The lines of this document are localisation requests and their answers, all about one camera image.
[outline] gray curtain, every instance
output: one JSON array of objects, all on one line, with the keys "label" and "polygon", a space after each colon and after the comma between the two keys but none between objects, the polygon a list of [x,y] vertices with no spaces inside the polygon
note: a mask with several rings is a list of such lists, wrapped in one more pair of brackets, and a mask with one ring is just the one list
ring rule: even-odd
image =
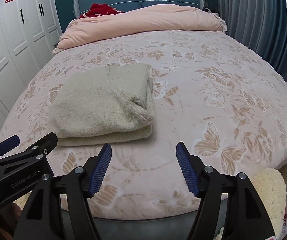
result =
[{"label": "gray curtain", "polygon": [[228,35],[255,51],[287,82],[287,0],[219,0]]}]

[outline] pink bedspread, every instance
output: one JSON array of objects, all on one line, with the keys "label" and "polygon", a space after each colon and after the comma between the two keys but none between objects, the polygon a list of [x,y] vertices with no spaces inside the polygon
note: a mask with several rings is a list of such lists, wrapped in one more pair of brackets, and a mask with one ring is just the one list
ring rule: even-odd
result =
[{"label": "pink bedspread", "polygon": [[117,15],[74,20],[53,53],[95,41],[162,30],[226,31],[227,26],[217,15],[198,8],[157,4]]}]

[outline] bedspread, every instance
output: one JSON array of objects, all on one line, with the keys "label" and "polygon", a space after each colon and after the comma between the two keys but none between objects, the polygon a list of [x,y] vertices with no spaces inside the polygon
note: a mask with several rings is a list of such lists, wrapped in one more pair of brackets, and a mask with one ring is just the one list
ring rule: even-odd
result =
[{"label": "bedspread", "polygon": [[[226,174],[253,176],[287,162],[287,83],[252,50],[207,31],[145,32],[60,52],[10,111],[0,141],[17,134],[21,144],[6,156],[47,134],[49,107],[74,73],[133,63],[148,64],[154,79],[153,134],[112,144],[102,188],[89,200],[95,217],[152,219],[196,210],[199,200],[176,160],[180,141]],[[101,147],[57,147],[47,158],[63,175]]]}]

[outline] white wardrobe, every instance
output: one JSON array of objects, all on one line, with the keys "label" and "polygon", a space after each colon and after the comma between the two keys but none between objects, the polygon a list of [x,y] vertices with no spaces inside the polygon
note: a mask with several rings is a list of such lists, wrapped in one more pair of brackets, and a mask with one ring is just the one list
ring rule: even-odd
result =
[{"label": "white wardrobe", "polygon": [[0,130],[61,34],[54,0],[0,0]]}]

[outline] folded sweater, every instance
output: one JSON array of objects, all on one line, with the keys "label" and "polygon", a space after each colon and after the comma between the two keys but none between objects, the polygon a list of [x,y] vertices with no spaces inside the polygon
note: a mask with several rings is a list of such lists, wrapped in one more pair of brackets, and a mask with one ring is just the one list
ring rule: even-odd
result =
[{"label": "folded sweater", "polygon": [[145,64],[75,74],[53,102],[47,130],[63,146],[147,138],[154,119],[151,91],[152,79]]}]

